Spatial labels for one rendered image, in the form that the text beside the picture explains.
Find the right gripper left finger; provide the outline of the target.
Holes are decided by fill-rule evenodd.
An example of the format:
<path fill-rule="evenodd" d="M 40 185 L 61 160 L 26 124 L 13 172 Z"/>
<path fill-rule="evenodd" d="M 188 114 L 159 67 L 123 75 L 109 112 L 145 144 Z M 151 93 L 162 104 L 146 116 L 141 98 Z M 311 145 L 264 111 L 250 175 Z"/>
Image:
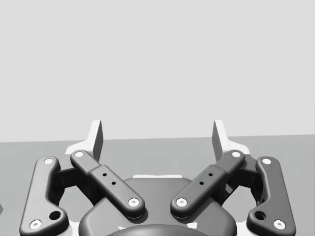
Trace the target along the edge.
<path fill-rule="evenodd" d="M 100 120 L 92 121 L 86 140 L 70 145 L 64 156 L 47 156 L 34 165 L 19 234 L 60 236 L 69 231 L 67 212 L 59 204 L 65 189 L 78 186 L 96 205 L 106 198 L 126 218 L 145 213 L 143 198 L 108 166 L 101 165 L 103 130 Z"/>

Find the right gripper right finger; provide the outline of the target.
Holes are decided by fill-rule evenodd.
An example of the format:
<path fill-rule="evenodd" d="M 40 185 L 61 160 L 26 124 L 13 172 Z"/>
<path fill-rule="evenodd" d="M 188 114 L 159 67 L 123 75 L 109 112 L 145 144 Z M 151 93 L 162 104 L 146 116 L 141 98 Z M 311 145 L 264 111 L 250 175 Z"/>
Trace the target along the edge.
<path fill-rule="evenodd" d="M 205 168 L 170 203 L 179 219 L 192 216 L 209 198 L 222 205 L 239 187 L 251 190 L 256 207 L 247 229 L 257 236 L 294 236 L 294 221 L 280 162 L 269 156 L 254 159 L 249 149 L 228 138 L 222 120 L 215 120 L 212 145 L 216 163 Z"/>

